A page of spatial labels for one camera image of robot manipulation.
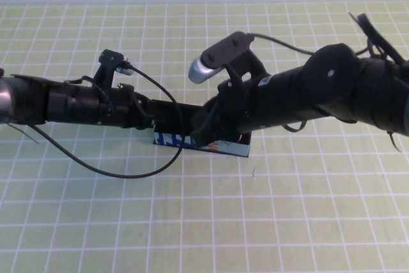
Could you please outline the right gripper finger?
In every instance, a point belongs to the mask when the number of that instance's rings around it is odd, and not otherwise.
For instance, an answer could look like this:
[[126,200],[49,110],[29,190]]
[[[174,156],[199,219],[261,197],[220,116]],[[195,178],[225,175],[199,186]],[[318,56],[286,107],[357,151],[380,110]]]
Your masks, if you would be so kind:
[[196,147],[204,147],[210,144],[212,140],[213,134],[208,127],[202,126],[199,129],[193,130],[191,132],[191,138],[194,141]]
[[238,142],[238,133],[234,130],[223,130],[219,133],[217,137],[218,141],[225,141],[229,143],[237,143]]

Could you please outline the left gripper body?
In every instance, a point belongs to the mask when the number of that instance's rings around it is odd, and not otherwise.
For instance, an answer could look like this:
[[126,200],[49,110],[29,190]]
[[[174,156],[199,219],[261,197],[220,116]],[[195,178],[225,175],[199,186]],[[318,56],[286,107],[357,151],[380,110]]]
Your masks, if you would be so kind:
[[98,93],[97,125],[139,128],[143,123],[143,116],[139,110],[138,96],[134,87],[120,84],[119,88],[111,88],[106,95]]

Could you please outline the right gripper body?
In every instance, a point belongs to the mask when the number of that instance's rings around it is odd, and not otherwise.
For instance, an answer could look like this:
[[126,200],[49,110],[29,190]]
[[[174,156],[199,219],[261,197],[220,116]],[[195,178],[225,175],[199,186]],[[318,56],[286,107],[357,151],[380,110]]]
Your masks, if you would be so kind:
[[243,81],[240,78],[221,83],[212,97],[191,117],[192,131],[208,127],[212,142],[223,130],[239,136],[254,130],[281,125],[281,79],[265,75]]

